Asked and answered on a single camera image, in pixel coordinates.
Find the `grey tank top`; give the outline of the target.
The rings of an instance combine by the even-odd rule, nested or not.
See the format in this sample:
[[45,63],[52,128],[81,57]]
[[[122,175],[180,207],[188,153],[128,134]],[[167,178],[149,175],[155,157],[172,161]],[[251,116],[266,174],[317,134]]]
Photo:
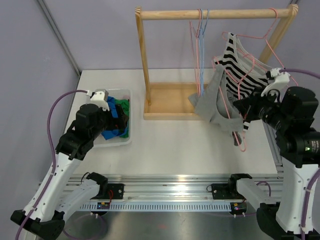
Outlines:
[[229,133],[235,146],[242,144],[243,118],[228,99],[227,74],[223,66],[216,67],[202,95],[193,93],[188,100],[194,107],[194,113],[202,120],[218,125],[222,131]]

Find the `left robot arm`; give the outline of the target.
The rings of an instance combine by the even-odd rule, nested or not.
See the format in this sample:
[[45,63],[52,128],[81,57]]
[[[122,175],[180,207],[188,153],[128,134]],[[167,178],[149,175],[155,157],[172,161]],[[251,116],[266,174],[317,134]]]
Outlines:
[[55,240],[82,204],[92,198],[112,197],[108,178],[91,172],[76,190],[60,199],[70,177],[93,148],[96,138],[104,131],[123,132],[128,120],[120,104],[115,104],[111,110],[103,110],[92,103],[82,105],[75,114],[75,120],[60,137],[53,152],[52,167],[36,194],[24,209],[12,213],[11,221],[43,240]]

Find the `green tank top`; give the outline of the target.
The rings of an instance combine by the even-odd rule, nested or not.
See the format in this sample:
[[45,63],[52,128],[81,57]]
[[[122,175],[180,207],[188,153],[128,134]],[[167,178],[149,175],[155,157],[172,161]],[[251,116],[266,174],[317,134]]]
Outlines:
[[[119,104],[122,107],[123,112],[129,118],[130,117],[130,100],[129,99],[116,99],[115,103]],[[126,128],[124,130],[124,133],[119,135],[120,138],[126,139],[126,138],[129,137],[129,123],[130,123],[130,120],[128,119],[127,126],[126,126]]]

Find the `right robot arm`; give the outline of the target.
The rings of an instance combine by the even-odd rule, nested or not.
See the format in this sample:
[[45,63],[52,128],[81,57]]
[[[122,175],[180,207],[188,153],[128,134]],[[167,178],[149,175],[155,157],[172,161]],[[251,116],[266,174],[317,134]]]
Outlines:
[[317,240],[313,225],[314,190],[320,176],[320,133],[312,127],[319,102],[315,93],[300,86],[289,87],[283,98],[272,89],[256,89],[234,106],[248,121],[261,120],[275,130],[282,158],[281,200],[264,194],[253,178],[232,174],[227,193],[241,195],[256,211],[259,228],[274,240]]

